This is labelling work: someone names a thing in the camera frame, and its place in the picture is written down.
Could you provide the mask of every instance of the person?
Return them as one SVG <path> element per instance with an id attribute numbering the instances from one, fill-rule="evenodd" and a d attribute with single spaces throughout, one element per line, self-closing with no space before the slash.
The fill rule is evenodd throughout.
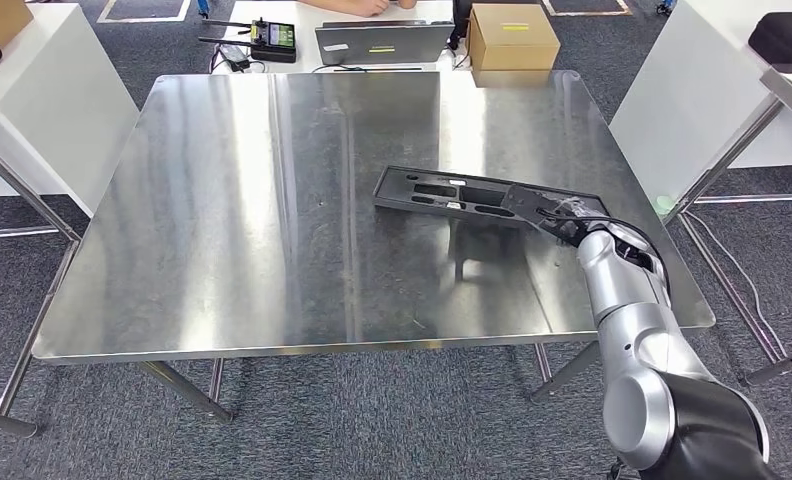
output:
<path id="1" fill-rule="evenodd" d="M 312 7 L 324 8 L 334 12 L 348 13 L 359 17 L 374 17 L 387 10 L 387 0 L 301 0 Z M 414 8 L 417 0 L 399 0 L 399 6 L 405 9 Z"/>

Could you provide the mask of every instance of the cardboard box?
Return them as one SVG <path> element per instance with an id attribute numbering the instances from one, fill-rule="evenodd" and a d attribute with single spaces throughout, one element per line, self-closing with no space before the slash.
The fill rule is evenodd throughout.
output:
<path id="1" fill-rule="evenodd" d="M 4 50 L 33 18 L 23 0 L 0 0 L 0 48 Z"/>
<path id="2" fill-rule="evenodd" d="M 560 48 L 540 5 L 473 4 L 467 52 L 474 72 L 551 70 Z"/>

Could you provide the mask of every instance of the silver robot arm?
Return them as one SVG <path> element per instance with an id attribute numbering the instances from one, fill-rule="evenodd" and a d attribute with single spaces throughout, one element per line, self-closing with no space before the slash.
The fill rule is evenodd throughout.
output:
<path id="1" fill-rule="evenodd" d="M 685 340 L 665 267 L 645 238 L 517 186 L 502 206 L 578 247 L 605 372 L 605 431 L 626 465 L 644 480 L 779 478 L 766 463 L 761 415 Z"/>

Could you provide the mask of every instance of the black tray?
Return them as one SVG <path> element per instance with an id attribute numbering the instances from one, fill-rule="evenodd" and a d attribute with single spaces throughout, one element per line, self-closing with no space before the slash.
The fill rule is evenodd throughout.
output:
<path id="1" fill-rule="evenodd" d="M 501 208 L 502 200 L 511 185 L 519 185 L 558 201 L 575 197 L 587 207 L 608 215 L 608 210 L 596 195 L 392 165 L 385 168 L 378 179 L 373 192 L 373 203 L 379 207 L 445 215 L 472 223 L 519 228 L 528 222 Z"/>

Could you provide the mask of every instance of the person's hand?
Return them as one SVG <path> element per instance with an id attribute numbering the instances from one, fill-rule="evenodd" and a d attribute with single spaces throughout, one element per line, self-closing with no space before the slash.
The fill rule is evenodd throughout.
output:
<path id="1" fill-rule="evenodd" d="M 349 12 L 361 17 L 372 17 L 387 10 L 390 3 L 387 0 L 348 0 L 351 6 Z"/>

